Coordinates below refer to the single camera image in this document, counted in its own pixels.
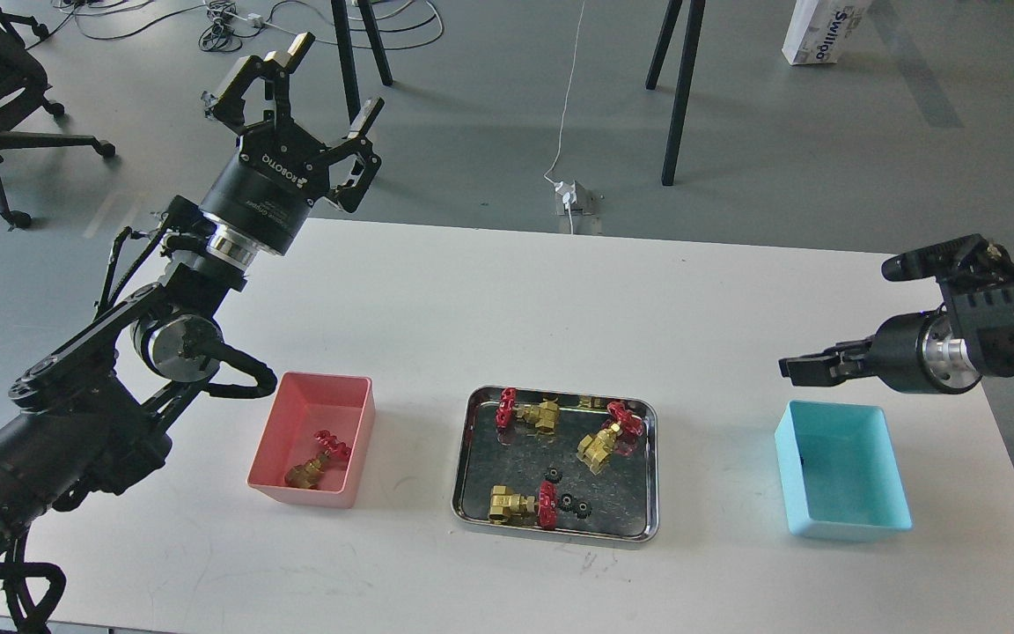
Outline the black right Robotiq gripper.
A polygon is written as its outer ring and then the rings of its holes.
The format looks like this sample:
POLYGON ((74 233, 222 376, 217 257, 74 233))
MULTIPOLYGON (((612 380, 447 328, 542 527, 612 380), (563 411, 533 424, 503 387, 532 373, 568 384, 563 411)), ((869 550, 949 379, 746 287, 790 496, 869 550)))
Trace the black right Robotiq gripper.
POLYGON ((943 310, 891 316, 872 340, 838 342, 820 353, 780 358, 778 369, 797 388, 834 388, 877 377, 906 394, 963 394, 982 379, 969 360, 968 345, 954 336, 943 310))

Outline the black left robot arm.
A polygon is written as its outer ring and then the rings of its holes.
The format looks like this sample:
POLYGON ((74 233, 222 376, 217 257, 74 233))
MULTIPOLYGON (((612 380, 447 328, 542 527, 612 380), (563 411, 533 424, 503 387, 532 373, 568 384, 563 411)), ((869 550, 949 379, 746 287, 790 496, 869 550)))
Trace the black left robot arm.
POLYGON ((170 426, 201 394, 259 400, 277 386, 215 313, 258 253, 285 254, 319 202, 354 212, 382 164, 367 133, 384 103, 359 101, 346 41, 349 133, 329 145, 293 119, 290 78, 314 41, 298 33, 284 52, 234 64, 205 100, 237 150, 201 203, 176 197, 162 213, 151 248, 168 260, 164 275, 125 299, 102 292, 95 320, 9 389, 19 412, 0 430, 0 593, 20 633, 48 631, 67 586, 61 567, 25 559, 40 515, 161 469, 170 426))

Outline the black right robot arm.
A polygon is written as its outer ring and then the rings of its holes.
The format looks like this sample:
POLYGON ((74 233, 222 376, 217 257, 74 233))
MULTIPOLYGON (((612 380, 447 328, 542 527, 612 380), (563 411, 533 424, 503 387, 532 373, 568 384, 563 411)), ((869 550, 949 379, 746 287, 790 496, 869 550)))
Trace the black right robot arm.
POLYGON ((1014 261, 1005 246, 968 234, 888 258, 891 282, 934 278, 941 305, 882 322, 863 340, 778 362, 800 388, 876 377, 894 392, 963 394, 983 378, 1014 377, 1014 261))

